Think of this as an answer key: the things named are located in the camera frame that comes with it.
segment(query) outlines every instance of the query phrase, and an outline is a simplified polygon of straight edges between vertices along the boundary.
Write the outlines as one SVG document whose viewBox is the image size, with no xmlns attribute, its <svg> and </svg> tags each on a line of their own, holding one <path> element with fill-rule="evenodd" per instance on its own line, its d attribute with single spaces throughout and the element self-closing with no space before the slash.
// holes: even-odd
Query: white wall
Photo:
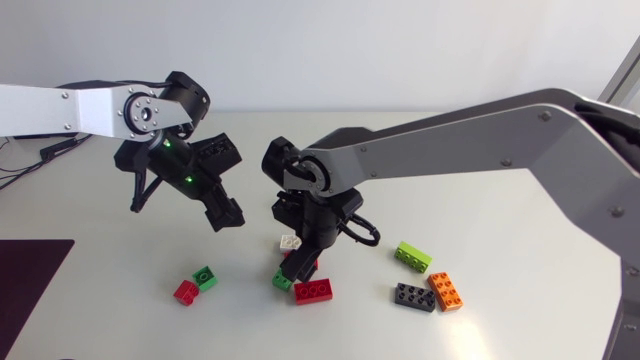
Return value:
<svg viewBox="0 0 640 360">
<path fill-rule="evenodd" d="M 543 87 L 597 98 L 638 0 L 0 0 L 0 82 L 162 80 L 217 110 L 446 110 Z"/>
</svg>

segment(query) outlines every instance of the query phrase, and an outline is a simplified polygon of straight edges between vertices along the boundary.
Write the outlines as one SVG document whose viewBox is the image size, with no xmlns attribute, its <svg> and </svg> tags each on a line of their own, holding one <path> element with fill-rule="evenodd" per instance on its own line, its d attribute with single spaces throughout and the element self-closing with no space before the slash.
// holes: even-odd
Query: green lego brick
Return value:
<svg viewBox="0 0 640 360">
<path fill-rule="evenodd" d="M 427 271 L 427 267 L 431 264 L 431 256 L 423 253 L 404 241 L 398 245 L 395 257 L 420 273 Z"/>
<path fill-rule="evenodd" d="M 218 283 L 218 278 L 215 277 L 215 275 L 213 275 L 213 273 L 211 272 L 211 269 L 209 269 L 208 266 L 205 266 L 202 269 L 198 270 L 198 272 L 196 272 L 192 276 L 193 276 L 193 280 L 195 280 L 196 282 L 196 285 L 198 285 L 198 289 L 200 289 L 200 291 L 207 291 L 213 285 Z"/>
<path fill-rule="evenodd" d="M 291 284 L 293 284 L 293 282 L 282 275 L 282 269 L 278 269 L 278 272 L 273 276 L 271 282 L 273 286 L 283 291 L 289 291 Z"/>
</svg>

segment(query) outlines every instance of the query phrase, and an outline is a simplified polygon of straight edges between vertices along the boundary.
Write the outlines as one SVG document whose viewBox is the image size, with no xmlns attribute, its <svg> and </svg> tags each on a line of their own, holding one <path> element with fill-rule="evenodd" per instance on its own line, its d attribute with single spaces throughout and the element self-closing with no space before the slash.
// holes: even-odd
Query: black cable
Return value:
<svg viewBox="0 0 640 360">
<path fill-rule="evenodd" d="M 369 235 L 373 236 L 373 239 L 365 239 L 362 236 L 358 235 L 355 233 L 355 231 L 349 229 L 349 227 L 343 223 L 341 223 L 340 225 L 338 225 L 338 229 L 340 229 L 343 233 L 347 234 L 350 238 L 352 238 L 353 240 L 355 240 L 356 242 L 359 242 L 363 245 L 367 245 L 367 246 L 377 246 L 378 243 L 380 242 L 380 232 L 378 231 L 378 229 L 376 229 L 375 226 L 373 226 L 372 223 L 370 223 L 369 221 L 367 221 L 365 218 L 357 215 L 357 214 L 353 214 L 351 215 L 351 217 L 349 218 L 350 221 L 353 221 L 356 225 L 369 230 Z"/>
<path fill-rule="evenodd" d="M 311 182 L 315 182 L 316 181 L 316 177 L 315 175 L 313 175 L 313 173 L 311 171 L 304 171 L 301 170 L 299 168 L 297 168 L 296 166 L 294 166 L 293 164 L 295 162 L 297 162 L 300 157 L 296 154 L 296 155 L 292 155 L 291 154 L 291 150 L 289 149 L 289 147 L 285 147 L 284 148 L 284 160 L 283 160 L 283 164 L 284 164 L 284 168 L 293 176 L 307 180 L 307 181 L 311 181 Z"/>
<path fill-rule="evenodd" d="M 4 143 L 2 143 L 2 145 L 0 145 L 0 150 L 2 150 L 2 148 L 3 148 L 5 145 L 7 145 L 8 143 L 9 143 L 9 138 L 8 138 L 8 137 L 5 137 L 5 138 L 4 138 Z"/>
<path fill-rule="evenodd" d="M 154 82 L 150 82 L 150 81 L 137 81 L 137 80 L 120 80 L 118 82 L 121 83 L 125 83 L 125 84 L 138 84 L 138 85 L 144 85 L 147 87 L 152 87 L 152 88 L 162 88 L 162 87 L 169 87 L 171 85 L 173 85 L 172 82 L 170 81 L 165 81 L 165 82 L 161 82 L 161 83 L 154 83 Z"/>
<path fill-rule="evenodd" d="M 62 155 L 64 155 L 64 154 L 66 154 L 66 153 L 68 153 L 69 151 L 71 151 L 71 150 L 73 150 L 73 149 L 77 148 L 78 146 L 82 145 L 82 144 L 83 144 L 85 141 L 87 141 L 87 139 L 89 139 L 91 136 L 93 136 L 93 135 L 87 135 L 87 136 L 85 136 L 85 137 L 83 137 L 83 138 L 81 138 L 81 139 L 78 139 L 75 145 L 73 145 L 73 146 L 71 146 L 71 147 L 69 147 L 69 148 L 67 148 L 67 149 L 65 149 L 65 150 L 62 150 L 62 151 L 60 151 L 59 153 L 54 153 L 53 155 L 51 155 L 51 157 L 50 157 L 50 158 L 48 158 L 48 159 L 46 159 L 46 160 L 42 160 L 42 161 L 37 162 L 37 163 L 35 163 L 35 164 L 31 165 L 31 166 L 27 166 L 26 168 L 23 168 L 23 169 L 24 169 L 24 171 L 22 171 L 22 172 L 21 172 L 21 173 L 19 173 L 19 174 L 13 174 L 13 175 L 8 175 L 8 176 L 0 177 L 0 180 L 8 179 L 8 178 L 13 178 L 13 179 L 11 179 L 11 180 L 7 181 L 6 183 L 4 183 L 4 184 L 0 185 L 0 191 L 1 191 L 1 190 L 4 190 L 4 189 L 5 189 L 6 187 L 8 187 L 9 185 L 11 185 L 11 184 L 13 184 L 14 182 L 18 181 L 21 177 L 23 177 L 23 176 L 25 176 L 25 175 L 28 175 L 28 174 L 30 174 L 30 173 L 32 173 L 32 172 L 34 172 L 34 171 L 36 171 L 36 170 L 40 169 L 40 168 L 41 168 L 41 167 L 43 167 L 44 165 L 46 165 L 46 164 L 50 163 L 51 161 L 53 161 L 54 159 L 56 159 L 56 158 L 58 158 L 58 157 L 60 157 L 60 156 L 62 156 Z"/>
<path fill-rule="evenodd" d="M 640 145 L 640 129 L 596 112 L 583 111 L 579 112 L 579 114 L 591 122 L 592 125 L 596 125 L 602 130 L 614 132 L 627 139 L 630 144 Z"/>
</svg>

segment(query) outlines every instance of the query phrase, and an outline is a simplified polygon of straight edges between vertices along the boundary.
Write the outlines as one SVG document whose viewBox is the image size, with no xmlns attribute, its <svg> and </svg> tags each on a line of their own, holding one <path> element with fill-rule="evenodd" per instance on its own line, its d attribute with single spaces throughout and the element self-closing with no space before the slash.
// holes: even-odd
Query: black wire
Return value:
<svg viewBox="0 0 640 360">
<path fill-rule="evenodd" d="M 373 226 L 372 223 L 367 221 L 365 218 L 353 214 L 349 218 L 350 221 L 353 221 L 356 225 L 359 225 L 367 230 L 369 230 L 369 235 L 373 236 L 373 239 L 365 239 L 362 236 L 355 233 L 355 231 L 349 229 L 349 227 L 343 223 L 338 225 L 338 229 L 340 229 L 343 233 L 347 234 L 353 240 L 367 246 L 377 246 L 380 242 L 380 232 Z"/>
<path fill-rule="evenodd" d="M 152 88 L 162 88 L 162 87 L 169 87 L 169 86 L 173 85 L 173 83 L 170 82 L 170 81 L 165 81 L 165 82 L 161 82 L 161 83 L 154 83 L 154 82 L 149 82 L 149 81 L 120 80 L 118 82 L 125 83 L 125 84 L 144 85 L 144 86 L 152 87 Z"/>
<path fill-rule="evenodd" d="M 596 112 L 586 111 L 579 112 L 579 114 L 593 125 L 624 137 L 630 144 L 640 145 L 640 129 Z"/>
<path fill-rule="evenodd" d="M 83 138 L 81 138 L 81 139 L 78 139 L 78 141 L 76 142 L 76 144 L 75 144 L 75 145 L 71 146 L 71 147 L 70 147 L 70 148 L 68 148 L 68 149 L 62 150 L 62 151 L 60 151 L 60 152 L 59 152 L 59 153 L 57 153 L 57 154 L 53 154 L 53 156 L 51 156 L 51 158 L 50 158 L 50 159 L 42 160 L 42 161 L 37 162 L 37 163 L 35 163 L 35 164 L 31 165 L 31 166 L 27 166 L 26 168 L 24 168 L 24 171 L 22 171 L 20 174 L 13 174 L 13 175 L 8 175 L 8 176 L 0 177 L 0 180 L 8 179 L 8 178 L 13 178 L 13 179 L 11 179 L 11 180 L 7 181 L 6 183 L 4 183 L 4 184 L 0 185 L 0 190 L 4 190 L 4 189 L 5 189 L 6 187 L 8 187 L 9 185 L 11 185 L 11 184 L 13 184 L 14 182 L 18 181 L 18 179 L 20 179 L 21 177 L 23 177 L 23 176 L 25 176 L 25 175 L 28 175 L 28 174 L 31 174 L 32 172 L 34 172 L 34 171 L 36 171 L 36 170 L 40 169 L 41 167 L 43 167 L 44 165 L 46 165 L 46 164 L 50 163 L 50 162 L 51 162 L 51 161 L 53 161 L 54 159 L 56 159 L 56 158 L 58 158 L 58 157 L 60 157 L 60 156 L 62 156 L 62 155 L 64 155 L 64 154 L 68 153 L 69 151 L 71 151 L 71 150 L 73 150 L 73 149 L 77 148 L 78 146 L 82 145 L 82 143 L 84 143 L 85 141 L 87 141 L 87 139 L 89 139 L 91 136 L 93 136 L 93 135 L 87 135 L 87 136 L 85 136 L 85 137 L 83 137 Z"/>
<path fill-rule="evenodd" d="M 9 143 L 9 138 L 8 138 L 8 137 L 5 137 L 5 138 L 4 138 L 4 143 L 2 143 L 2 145 L 0 145 L 0 150 L 2 150 L 2 148 L 3 148 L 5 145 L 7 145 L 8 143 Z"/>
</svg>

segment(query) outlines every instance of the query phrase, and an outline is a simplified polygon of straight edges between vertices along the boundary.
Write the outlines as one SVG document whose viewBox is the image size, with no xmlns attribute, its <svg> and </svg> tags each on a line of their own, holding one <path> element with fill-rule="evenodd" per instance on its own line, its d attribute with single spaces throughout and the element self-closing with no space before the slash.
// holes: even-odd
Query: table surface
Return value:
<svg viewBox="0 0 640 360">
<path fill-rule="evenodd" d="M 299 148 L 338 127 L 381 129 L 426 113 L 228 113 L 221 132 L 242 163 L 223 185 L 246 225 L 214 233 L 201 203 L 163 184 L 129 212 L 120 142 L 94 138 L 0 192 L 2 238 L 71 238 L 67 259 L 8 359 L 600 359 L 620 296 L 619 257 L 571 224 L 526 170 L 369 181 L 359 214 L 376 248 L 345 236 L 319 258 L 331 301 L 296 306 L 271 284 L 292 231 L 272 218 L 279 188 L 262 174 L 269 142 Z M 38 141 L 12 143 L 0 166 L 28 165 Z M 427 274 L 393 258 L 400 241 L 433 257 L 465 305 L 429 314 L 393 303 Z M 219 283 L 190 307 L 172 294 L 209 265 Z"/>
</svg>

